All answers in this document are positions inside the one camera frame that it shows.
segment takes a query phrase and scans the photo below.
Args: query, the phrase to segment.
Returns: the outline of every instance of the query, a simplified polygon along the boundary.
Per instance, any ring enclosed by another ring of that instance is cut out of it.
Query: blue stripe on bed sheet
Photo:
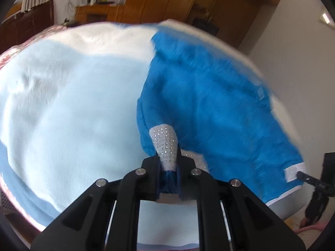
[[[49,202],[37,197],[13,171],[8,163],[7,148],[2,142],[0,142],[0,173],[17,202],[35,221],[48,226],[59,215]]]

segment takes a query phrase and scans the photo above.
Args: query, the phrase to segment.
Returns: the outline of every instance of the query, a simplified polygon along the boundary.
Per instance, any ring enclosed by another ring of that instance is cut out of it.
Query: metal screw
[[[96,181],[96,185],[98,186],[98,187],[103,187],[103,186],[105,186],[106,185],[106,180],[104,180],[103,178],[101,178],[101,179],[98,179],[97,181]]]
[[[138,168],[135,173],[137,175],[144,175],[146,173],[146,170],[144,168]]]
[[[231,185],[233,187],[240,187],[241,186],[241,181],[239,181],[238,179],[232,179],[231,180]]]
[[[201,175],[201,170],[198,168],[194,168],[191,170],[192,175]]]

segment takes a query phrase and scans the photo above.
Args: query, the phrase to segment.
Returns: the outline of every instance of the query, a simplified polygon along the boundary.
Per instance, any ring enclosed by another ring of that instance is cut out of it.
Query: headboard
[[[54,3],[49,0],[32,10],[19,12],[0,25],[0,54],[54,24]]]

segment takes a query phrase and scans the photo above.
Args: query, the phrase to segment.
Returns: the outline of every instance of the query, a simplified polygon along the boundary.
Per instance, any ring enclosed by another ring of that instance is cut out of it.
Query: fluorescent light
[[[322,14],[322,17],[324,18],[324,20],[325,20],[325,22],[326,22],[327,24],[330,23],[330,20],[329,20],[329,18],[328,18],[328,16],[327,16],[326,13]]]

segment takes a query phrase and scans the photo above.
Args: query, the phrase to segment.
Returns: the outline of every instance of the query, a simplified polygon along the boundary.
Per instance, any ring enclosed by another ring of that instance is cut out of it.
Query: blue garment
[[[239,178],[263,202],[300,185],[284,169],[302,162],[271,114],[268,89],[257,86],[223,52],[168,32],[152,38],[156,56],[137,103],[141,144],[155,154],[149,129],[171,125],[180,147],[204,155],[216,179]]]

